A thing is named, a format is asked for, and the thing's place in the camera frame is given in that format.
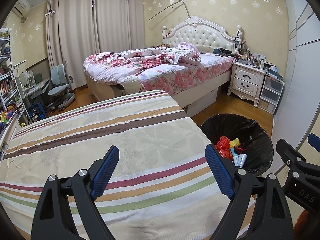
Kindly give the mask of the yellow foam net bundle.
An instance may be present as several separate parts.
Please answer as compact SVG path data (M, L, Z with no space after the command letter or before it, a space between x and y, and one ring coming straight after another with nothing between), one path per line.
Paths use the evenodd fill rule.
M229 142L229 148L236 148L236 147L239 147L240 145L241 145L240 140L238 138Z

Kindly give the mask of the white bookshelf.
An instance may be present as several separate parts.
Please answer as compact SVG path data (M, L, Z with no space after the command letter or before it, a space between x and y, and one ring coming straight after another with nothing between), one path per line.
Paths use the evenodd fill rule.
M10 33L11 28L1 28L1 114L4 112L16 113L17 121L21 127L30 124L29 113L23 102L21 89L18 88L15 68L12 64L12 50Z

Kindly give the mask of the red foam net bundle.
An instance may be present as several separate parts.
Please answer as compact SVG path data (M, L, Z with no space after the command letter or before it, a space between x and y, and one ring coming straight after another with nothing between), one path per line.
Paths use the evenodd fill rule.
M220 139L215 144L215 148L217 149L221 157L232 161L233 156L230 150L229 143L230 143L230 140L227 137L221 136Z

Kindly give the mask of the floral quilt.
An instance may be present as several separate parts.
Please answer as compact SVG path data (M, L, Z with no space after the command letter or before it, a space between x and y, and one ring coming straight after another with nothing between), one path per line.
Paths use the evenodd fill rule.
M137 76L161 64L187 63L198 65L201 56L195 46L181 42L177 48L153 47L104 52L89 56L84 61L84 72L94 81L109 85L122 84L128 76Z

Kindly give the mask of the striped table cloth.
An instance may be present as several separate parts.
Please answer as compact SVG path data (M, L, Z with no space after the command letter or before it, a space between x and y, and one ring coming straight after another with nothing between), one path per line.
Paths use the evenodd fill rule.
M25 238L35 214L61 214L76 233L89 211L116 239L208 239L229 199L208 166L209 139L166 92L94 103L18 131L1 163L1 204Z

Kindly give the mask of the grey desk chair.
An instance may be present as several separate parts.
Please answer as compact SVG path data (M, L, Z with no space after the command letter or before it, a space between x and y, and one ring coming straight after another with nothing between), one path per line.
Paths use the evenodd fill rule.
M57 99L48 105L51 111L64 110L75 100L75 93L71 92L73 78L67 74L67 61L52 68L50 79L53 88L48 92L50 97Z

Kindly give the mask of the black lined trash bin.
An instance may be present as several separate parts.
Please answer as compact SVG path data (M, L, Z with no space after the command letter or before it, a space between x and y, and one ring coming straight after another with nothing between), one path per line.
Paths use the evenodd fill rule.
M270 168L274 156L271 138L255 120L236 114L216 114L204 121L200 129L215 145L221 136L229 140L238 138L242 152L247 155L244 169L254 176Z

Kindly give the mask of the grey toothpaste box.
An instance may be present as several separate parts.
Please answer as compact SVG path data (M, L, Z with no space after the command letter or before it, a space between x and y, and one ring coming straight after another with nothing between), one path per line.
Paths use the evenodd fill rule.
M243 153L243 154L239 155L239 166L241 168L243 168L243 166L244 166L244 164L246 162L246 159L247 159L247 155L246 154Z

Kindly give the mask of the beige curtains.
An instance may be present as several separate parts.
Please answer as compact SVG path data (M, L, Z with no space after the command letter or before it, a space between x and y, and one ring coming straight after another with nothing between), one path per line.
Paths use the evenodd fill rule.
M145 47L143 0L48 0L47 13L49 66L66 62L72 89L87 83L87 57Z

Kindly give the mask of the dark red wrapper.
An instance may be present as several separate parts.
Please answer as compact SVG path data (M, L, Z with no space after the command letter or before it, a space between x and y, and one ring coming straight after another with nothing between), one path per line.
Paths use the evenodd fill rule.
M238 154L238 155L245 154L247 152L246 149L243 149L243 148L240 148L240 147L235 147L234 150L235 150L235 153Z

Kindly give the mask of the plastic drawer unit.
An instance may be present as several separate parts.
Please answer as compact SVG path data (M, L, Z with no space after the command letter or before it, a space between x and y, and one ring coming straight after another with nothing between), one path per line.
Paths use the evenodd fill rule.
M257 107L274 115L280 102L283 89L283 81L278 80L274 76L266 75Z

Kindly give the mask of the teal white toothpaste tube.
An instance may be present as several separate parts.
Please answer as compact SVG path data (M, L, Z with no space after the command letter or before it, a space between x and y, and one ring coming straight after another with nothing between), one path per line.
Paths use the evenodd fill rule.
M235 167L240 167L239 156L236 154L234 148L230 148L231 154L233 156L233 163Z

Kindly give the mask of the white tufted bed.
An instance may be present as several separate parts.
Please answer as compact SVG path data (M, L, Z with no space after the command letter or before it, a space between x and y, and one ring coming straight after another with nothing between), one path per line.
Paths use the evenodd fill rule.
M241 27L231 36L224 27L190 16L177 26L163 27L163 41L158 47L177 48L181 42L193 45L199 51L201 63L161 64L137 76L128 76L122 84L99 83L85 74L91 94L104 101L129 94L162 90L190 116L195 116L216 102L219 87L231 79L235 61L236 43L242 40Z

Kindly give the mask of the wall air conditioner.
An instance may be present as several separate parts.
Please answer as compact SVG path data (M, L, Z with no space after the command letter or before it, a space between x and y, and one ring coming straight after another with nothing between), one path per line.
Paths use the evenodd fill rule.
M30 4L27 0L18 0L12 8L12 12L15 13L19 18L25 17L29 10Z

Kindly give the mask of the study desk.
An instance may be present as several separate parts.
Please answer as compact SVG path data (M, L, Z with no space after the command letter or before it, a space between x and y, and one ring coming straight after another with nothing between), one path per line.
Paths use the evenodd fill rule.
M25 110L27 111L27 114L29 114L29 107L35 103L38 102L42 106L44 106L44 102L42 100L42 95L46 92L46 90L49 88L49 85L51 84L50 78L45 79L35 85L33 88L29 89L27 88L27 92L24 92L21 82L18 78L16 78L16 85L19 92L19 95L23 101L23 105L25 107Z

